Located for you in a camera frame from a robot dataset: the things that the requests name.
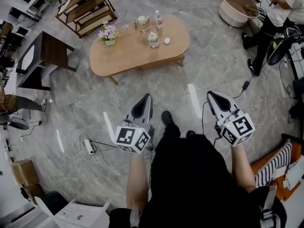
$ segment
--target black shoe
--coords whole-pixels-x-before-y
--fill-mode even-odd
[[[169,124],[174,124],[174,121],[173,121],[173,118],[172,118],[172,115],[169,111],[164,111],[162,114],[161,114],[161,120],[163,122],[163,124],[165,124],[165,126],[167,127]]]
[[[245,50],[247,50],[249,47],[247,46],[247,44],[246,44],[246,37],[248,37],[248,35],[245,33],[245,32],[243,32],[242,33],[242,35],[241,35],[241,37],[242,37],[242,40],[243,40],[243,48],[245,49]]]
[[[188,139],[188,138],[190,138],[190,137],[192,137],[192,136],[194,136],[194,135],[196,135],[196,133],[195,133],[194,131],[192,131],[192,130],[189,130],[189,131],[187,132],[187,134],[186,134],[186,139]]]
[[[256,77],[259,77],[259,76],[260,76],[260,72],[257,72],[257,71],[255,70],[255,68],[253,67],[253,65],[252,65],[252,60],[251,60],[251,59],[248,59],[248,60],[247,60],[247,66],[248,66],[248,68],[250,69],[250,71],[251,71],[251,73],[252,73],[253,76],[256,76]]]

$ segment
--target potted flower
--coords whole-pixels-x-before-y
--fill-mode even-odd
[[[99,38],[105,42],[107,46],[112,46],[116,43],[118,35],[115,33],[115,26],[107,25],[108,22],[103,22],[103,31],[99,31]]]

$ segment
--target cardboard box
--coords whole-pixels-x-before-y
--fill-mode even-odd
[[[16,161],[11,164],[14,177],[18,184],[29,185],[38,182],[39,178],[31,160]]]
[[[44,196],[44,191],[39,184],[30,184],[24,187],[24,190],[28,194],[29,200],[36,205],[35,197],[42,198]]]

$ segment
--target gray pants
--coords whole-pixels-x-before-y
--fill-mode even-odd
[[[17,110],[29,109],[29,110],[42,111],[41,105],[22,96],[16,96],[16,108]]]

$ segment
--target person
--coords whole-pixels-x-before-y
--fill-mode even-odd
[[[40,103],[37,98],[34,100],[27,99],[18,95],[6,95],[4,92],[3,82],[0,79],[0,115],[12,114],[20,109],[37,110],[44,112],[47,107],[47,100]]]
[[[276,33],[284,33],[284,27],[288,24],[304,24],[304,0],[274,0],[277,4],[267,12],[261,30],[252,37],[242,33],[243,47],[248,49],[257,46],[257,54],[254,60],[248,59],[247,65],[251,73],[259,76],[263,60],[266,56],[270,42]]]
[[[268,187],[255,188],[243,144],[231,147],[232,173],[205,135],[188,131],[186,138],[170,112],[162,113],[165,132],[151,166],[151,194],[142,154],[133,154],[127,183],[127,208],[110,213],[109,228],[260,227]],[[138,225],[131,215],[140,211]],[[272,211],[285,227],[286,212],[275,198]]]

